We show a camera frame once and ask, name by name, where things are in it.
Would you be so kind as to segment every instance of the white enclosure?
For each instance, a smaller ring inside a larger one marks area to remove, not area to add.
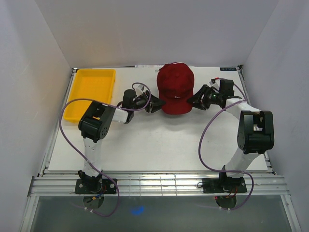
[[[274,114],[271,164],[309,231],[308,21],[306,0],[0,0],[0,231],[22,223],[72,68],[174,61],[244,64],[253,107]]]

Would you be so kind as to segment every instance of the black joint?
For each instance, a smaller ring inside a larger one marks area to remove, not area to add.
[[[103,139],[110,128],[114,113],[115,108],[92,101],[78,124],[82,137],[89,138],[94,143]]]
[[[270,111],[241,111],[237,144],[244,154],[263,154],[272,149],[274,143],[273,116]]]

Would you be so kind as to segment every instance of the cap brim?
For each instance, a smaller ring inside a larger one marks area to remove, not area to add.
[[[190,112],[192,110],[192,104],[187,103],[187,100],[192,96],[193,90],[187,97],[175,99],[167,98],[163,94],[159,93],[160,99],[166,102],[166,104],[162,107],[162,110],[164,113],[169,115],[182,115]]]

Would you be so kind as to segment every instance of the purple cable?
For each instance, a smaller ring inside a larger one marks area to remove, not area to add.
[[[148,98],[148,101],[147,101],[147,103],[146,103],[141,109],[138,109],[138,110],[126,109],[126,108],[121,108],[121,107],[117,107],[117,106],[114,106],[114,105],[110,105],[110,104],[107,104],[107,103],[104,103],[104,102],[100,102],[100,101],[97,101],[97,100],[95,100],[95,101],[96,101],[96,102],[99,102],[99,103],[102,103],[103,105],[110,106],[110,107],[112,107],[112,108],[123,109],[123,110],[126,110],[126,111],[140,111],[140,110],[143,110],[143,109],[146,108],[146,106],[147,106],[147,105],[149,104],[149,102],[150,102],[151,92],[150,92],[150,89],[148,88],[148,86],[146,86],[145,84],[143,84],[143,83],[141,83],[141,82],[135,82],[135,83],[133,83],[133,85],[135,85],[135,84],[144,85],[144,86],[148,89],[148,91],[149,91],[149,98]],[[92,167],[96,172],[100,173],[102,176],[104,176],[104,177],[106,177],[107,179],[109,179],[109,180],[116,186],[116,189],[117,189],[117,203],[116,203],[115,208],[114,208],[109,214],[107,214],[107,215],[104,215],[104,214],[101,214],[101,213],[98,212],[98,211],[92,210],[93,213],[95,213],[95,214],[97,214],[97,215],[99,215],[99,216],[102,216],[102,217],[106,218],[106,217],[109,217],[109,216],[113,215],[113,214],[115,213],[115,211],[117,210],[118,206],[119,206],[119,203],[120,203],[120,195],[119,195],[119,188],[118,188],[118,185],[117,185],[117,183],[116,183],[111,177],[109,177],[108,175],[106,175],[106,174],[104,174],[103,172],[101,172],[100,170],[98,170],[95,166],[93,166],[92,163],[89,162],[88,158],[87,158],[76,146],[74,146],[73,143],[67,138],[67,136],[65,135],[65,133],[64,133],[64,131],[63,131],[63,128],[62,128],[62,123],[61,123],[61,121],[62,121],[62,117],[63,117],[64,111],[65,111],[65,109],[67,108],[67,106],[68,106],[69,104],[71,104],[72,102],[81,101],[81,100],[85,100],[85,101],[94,101],[94,99],[89,99],[89,98],[77,98],[77,99],[74,99],[74,100],[69,101],[68,103],[66,103],[66,104],[64,105],[64,107],[62,108],[62,110],[60,111],[60,116],[59,116],[59,129],[60,129],[61,134],[63,135],[64,139],[68,142],[68,144],[69,144],[75,151],[77,151],[77,153],[80,154],[80,155],[84,158],[84,160],[86,160],[86,161],[89,163],[90,167]]]
[[[227,80],[227,79],[225,79],[225,78],[215,78],[215,80]],[[244,92],[235,83],[234,83],[234,86],[240,91],[240,93],[243,96],[243,99],[247,102],[248,100],[247,100],[246,95],[244,94]]]
[[[220,110],[218,113],[216,113],[216,115],[209,121],[209,123],[206,125],[203,133],[202,133],[202,136],[199,140],[199,144],[198,144],[198,157],[199,157],[199,160],[201,161],[201,163],[209,170],[213,171],[213,172],[217,172],[217,173],[244,173],[246,175],[248,175],[250,178],[251,178],[251,181],[252,181],[252,186],[251,186],[251,190],[248,194],[248,196],[246,197],[246,199],[238,206],[234,207],[234,208],[223,208],[225,210],[235,210],[235,209],[238,209],[240,207],[242,207],[247,201],[248,199],[250,198],[252,192],[253,192],[253,187],[254,187],[254,180],[253,180],[253,177],[250,173],[248,172],[243,172],[243,171],[239,171],[239,170],[217,170],[217,169],[214,169],[214,168],[211,168],[209,167],[207,164],[204,163],[203,159],[202,159],[202,155],[201,155],[201,147],[202,147],[202,141],[203,141],[203,138],[205,136],[205,133],[207,131],[207,129],[209,128],[209,126],[211,125],[211,123],[216,119],[217,116],[219,116],[219,114],[221,114],[223,111],[227,110],[228,108],[231,108],[233,107],[234,105],[237,105],[239,103],[242,103],[243,101],[238,101],[238,102],[235,102],[225,108],[223,108],[222,110]]]

